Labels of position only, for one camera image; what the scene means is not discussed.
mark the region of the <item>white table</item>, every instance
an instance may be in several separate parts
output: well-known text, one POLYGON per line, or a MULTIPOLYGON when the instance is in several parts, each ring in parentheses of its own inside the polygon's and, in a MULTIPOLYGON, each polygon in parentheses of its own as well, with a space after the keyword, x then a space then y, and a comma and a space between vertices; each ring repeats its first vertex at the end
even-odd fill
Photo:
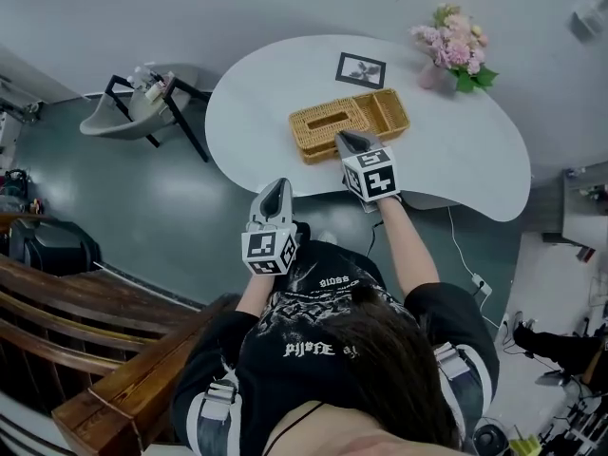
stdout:
POLYGON ((399 138, 387 142, 407 202, 421 208, 456 202, 497 221, 522 211, 530 161, 518 129, 501 108, 479 90, 469 95, 424 90, 416 76, 426 56, 350 35, 270 44, 224 74, 211 96, 205 130, 211 155, 231 181, 258 192, 285 177, 296 196, 344 190, 340 162, 305 164, 288 123, 301 108, 371 91, 334 79, 341 52, 387 63, 384 86, 397 91, 411 121, 399 138))

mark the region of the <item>white cable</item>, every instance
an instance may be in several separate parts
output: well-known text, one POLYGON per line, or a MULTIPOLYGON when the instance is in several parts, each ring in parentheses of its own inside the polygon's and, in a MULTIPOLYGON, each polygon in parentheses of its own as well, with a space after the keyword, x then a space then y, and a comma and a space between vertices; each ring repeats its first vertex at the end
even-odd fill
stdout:
MULTIPOLYGON (((452 218, 452 211, 449 206, 447 207, 447 214, 449 215, 449 224, 452 227, 452 241, 454 242, 454 245, 456 245, 456 248, 458 249, 458 253, 460 254, 460 260, 463 262, 463 265, 465 266, 466 270, 471 274, 471 276, 475 276, 475 274, 473 274, 473 271, 468 268, 468 265, 466 265, 465 257, 463 256, 463 251, 460 249, 460 246, 458 245, 458 242, 456 241, 456 236, 454 233, 454 219, 452 218)), ((490 323, 495 328, 500 329, 501 327, 498 324, 496 324, 494 321, 492 321, 491 319, 488 319, 487 317, 484 316, 484 304, 489 297, 490 297, 490 294, 485 297, 484 301, 482 302, 482 305, 479 307, 479 311, 480 311, 480 313, 482 313, 483 319, 485 319, 488 323, 490 323)))
POLYGON ((451 212, 451 209, 449 208, 449 206, 447 207, 447 213, 449 214, 449 224, 452 225, 452 241, 454 242, 454 245, 456 245, 456 248, 458 249, 458 253, 460 254, 460 260, 463 262, 463 265, 468 270, 468 272, 472 276, 474 276, 473 271, 471 269, 469 269, 468 266, 466 265, 465 257, 463 256, 463 251, 460 249, 460 246, 458 245, 458 242, 456 241, 456 237, 454 235, 454 220, 452 219, 452 212, 451 212))

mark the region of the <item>black t-shirt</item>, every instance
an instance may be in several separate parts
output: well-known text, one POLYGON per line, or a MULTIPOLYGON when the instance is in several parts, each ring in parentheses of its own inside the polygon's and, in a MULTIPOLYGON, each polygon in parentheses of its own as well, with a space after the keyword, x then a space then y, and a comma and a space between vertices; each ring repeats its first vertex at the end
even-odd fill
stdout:
POLYGON ((357 355, 356 348, 338 346, 319 326, 324 319, 349 311, 351 289, 363 281, 403 316, 418 319, 425 314, 431 344, 467 345, 469 352, 477 353, 475 359, 481 358, 491 393, 482 393, 488 384, 482 387, 483 377, 475 369, 467 376, 479 396, 464 396, 458 387, 450 389, 449 395, 458 402, 466 432, 470 432, 482 415, 482 405, 493 396, 499 371, 492 339, 472 295, 450 284, 427 284, 411 292, 402 305, 385 291, 380 273, 368 258, 311 241, 298 250, 290 272, 275 280, 275 291, 260 319, 247 313, 224 313, 193 349, 172 407, 180 439, 189 445, 190 404, 214 379, 224 376, 224 363, 236 367, 243 455, 259 456, 276 424, 308 401, 366 411, 345 363, 346 357, 357 355))

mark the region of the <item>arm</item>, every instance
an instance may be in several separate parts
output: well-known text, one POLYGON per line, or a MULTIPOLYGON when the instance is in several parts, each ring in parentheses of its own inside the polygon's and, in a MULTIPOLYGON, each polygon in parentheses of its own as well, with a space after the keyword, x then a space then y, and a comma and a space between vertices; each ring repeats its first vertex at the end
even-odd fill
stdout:
POLYGON ((275 278, 273 276, 253 275, 237 305, 237 311, 260 317, 274 285, 275 278))
POLYGON ((378 201, 399 287, 408 295, 422 284, 439 282, 439 274, 430 253, 401 203, 395 198, 378 201))

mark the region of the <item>gray floor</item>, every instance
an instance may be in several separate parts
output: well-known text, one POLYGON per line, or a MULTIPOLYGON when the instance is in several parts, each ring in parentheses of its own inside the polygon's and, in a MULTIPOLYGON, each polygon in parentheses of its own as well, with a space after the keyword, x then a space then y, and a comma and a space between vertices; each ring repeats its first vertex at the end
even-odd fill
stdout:
MULTIPOLYGON (((133 276, 200 302, 241 292, 249 275, 240 259, 240 233, 254 195, 204 163, 175 126, 155 134, 159 149, 146 140, 82 135, 79 123, 96 103, 48 106, 39 123, 24 128, 13 165, 29 171, 32 195, 48 213, 78 223, 100 244, 105 262, 133 276)), ((204 106, 190 105, 186 117, 204 140, 204 106)), ((296 199, 294 212, 313 234, 328 229, 340 245, 361 253, 378 221, 377 213, 363 213, 346 192, 296 199)), ((469 267, 494 291, 484 314, 498 323, 515 273, 521 225, 464 207, 452 212, 469 267)), ((410 213, 442 280, 473 291, 451 241, 447 210, 410 213)), ((383 227, 376 230, 370 257, 396 294, 387 238, 383 227)))

